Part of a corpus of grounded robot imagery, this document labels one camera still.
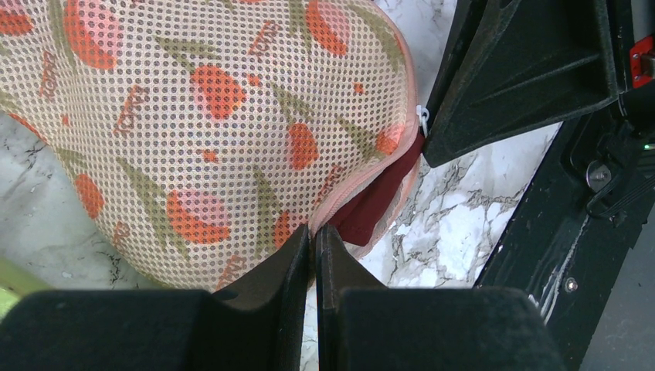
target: screw head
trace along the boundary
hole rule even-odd
[[[609,174],[607,172],[599,172],[592,175],[593,180],[605,180],[607,178],[609,178]]]
[[[564,282],[564,289],[566,290],[566,292],[573,292],[575,290],[578,290],[578,282],[575,280],[575,278],[569,277]]]

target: gray floor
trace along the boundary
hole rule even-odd
[[[655,369],[655,209],[621,268],[582,371]]]

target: marble floor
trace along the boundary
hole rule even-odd
[[[425,103],[454,0],[375,0],[407,39]],[[558,130],[488,145],[439,168],[422,163],[402,215],[361,262],[391,287],[470,287]],[[0,256],[55,288],[154,287],[89,220],[52,151],[0,117]],[[316,370],[316,292],[307,296],[302,370]]]

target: zipper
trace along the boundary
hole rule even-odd
[[[407,42],[405,41],[405,38],[402,36],[401,32],[395,26],[395,23],[386,15],[386,13],[378,8],[378,6],[375,8],[377,9],[378,13],[381,13],[382,17],[386,19],[393,32],[398,36],[398,40],[401,41],[401,49],[405,56],[407,85],[410,87],[408,89],[410,91],[407,99],[408,110],[406,118],[406,124],[409,122],[409,125],[406,126],[409,126],[409,128],[406,128],[402,133],[400,140],[401,145],[399,145],[399,147],[392,155],[372,166],[363,174],[356,175],[354,180],[347,180],[344,184],[345,188],[343,188],[343,190],[341,190],[339,193],[330,195],[325,201],[323,201],[318,209],[314,211],[312,217],[309,220],[309,228],[312,235],[314,235],[321,226],[327,223],[332,218],[332,216],[337,213],[337,211],[346,203],[346,199],[348,199],[348,197],[353,193],[355,189],[361,186],[361,184],[363,184],[365,181],[369,180],[373,175],[380,172],[384,168],[387,168],[393,162],[398,160],[412,147],[414,142],[413,139],[416,136],[416,129],[419,126],[419,122],[423,126],[424,132],[427,131],[427,119],[429,112],[424,107],[416,104],[419,93],[416,87],[416,77],[414,76],[414,63],[412,61],[412,56],[409,54],[409,47],[407,46]]]

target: black frame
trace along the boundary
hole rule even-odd
[[[426,106],[430,166],[615,101],[612,15],[605,0],[459,0]]]
[[[620,217],[595,219],[585,211],[592,191],[574,165],[581,150],[575,144],[623,124],[612,120],[609,109],[562,124],[476,282],[525,291],[568,369],[580,367],[623,260],[655,204],[651,190]],[[587,155],[597,152],[585,149]],[[632,172],[624,187],[643,181]]]

